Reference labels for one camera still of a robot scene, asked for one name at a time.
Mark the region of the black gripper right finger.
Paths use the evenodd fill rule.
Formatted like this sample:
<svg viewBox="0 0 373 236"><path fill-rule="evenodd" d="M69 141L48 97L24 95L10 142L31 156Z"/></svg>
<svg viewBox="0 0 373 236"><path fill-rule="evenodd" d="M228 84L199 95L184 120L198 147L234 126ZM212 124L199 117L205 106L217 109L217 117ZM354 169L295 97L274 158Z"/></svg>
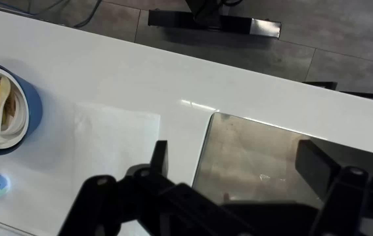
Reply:
<svg viewBox="0 0 373 236"><path fill-rule="evenodd" d="M307 204L321 207L342 167L309 139L299 142L295 168Z"/></svg>

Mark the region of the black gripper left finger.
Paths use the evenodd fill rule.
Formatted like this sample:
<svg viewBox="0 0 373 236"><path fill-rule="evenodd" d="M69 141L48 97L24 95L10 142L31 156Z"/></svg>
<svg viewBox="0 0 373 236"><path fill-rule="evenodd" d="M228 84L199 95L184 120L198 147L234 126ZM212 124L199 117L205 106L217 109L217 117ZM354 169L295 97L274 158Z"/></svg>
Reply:
<svg viewBox="0 0 373 236"><path fill-rule="evenodd" d="M150 163L150 167L157 172L159 172L162 176L166 176L169 173L167 151L169 151L169 142L158 141Z"/></svg>

